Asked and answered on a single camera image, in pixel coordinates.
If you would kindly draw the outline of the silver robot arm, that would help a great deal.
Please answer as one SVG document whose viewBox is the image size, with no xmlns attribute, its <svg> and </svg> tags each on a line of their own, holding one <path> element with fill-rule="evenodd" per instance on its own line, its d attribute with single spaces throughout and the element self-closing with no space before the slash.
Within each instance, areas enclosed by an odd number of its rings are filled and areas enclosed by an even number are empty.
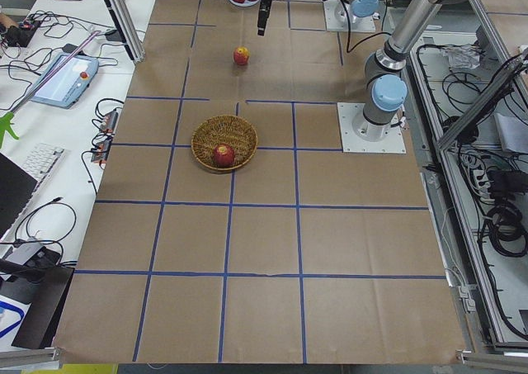
<svg viewBox="0 0 528 374">
<path fill-rule="evenodd" d="M 368 97 L 362 112 L 352 122 L 356 135 L 375 142 L 384 139 L 391 121 L 408 94 L 399 73 L 419 36 L 444 4 L 467 0 L 412 0 L 403 19 L 394 28 L 384 46 L 375 51 L 365 63 Z"/>
</svg>

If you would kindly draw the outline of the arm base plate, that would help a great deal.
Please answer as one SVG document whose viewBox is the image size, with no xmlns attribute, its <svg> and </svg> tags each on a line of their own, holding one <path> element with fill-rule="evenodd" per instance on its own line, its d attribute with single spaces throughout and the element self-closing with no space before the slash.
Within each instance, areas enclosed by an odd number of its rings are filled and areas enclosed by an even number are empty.
<svg viewBox="0 0 528 374">
<path fill-rule="evenodd" d="M 323 3 L 326 31 L 373 33 L 373 15 L 379 7 L 380 0 L 327 0 Z"/>
<path fill-rule="evenodd" d="M 386 125 L 374 125 L 364 118 L 364 103 L 339 102 L 337 114 L 344 153 L 406 154 L 398 113 Z"/>
</svg>

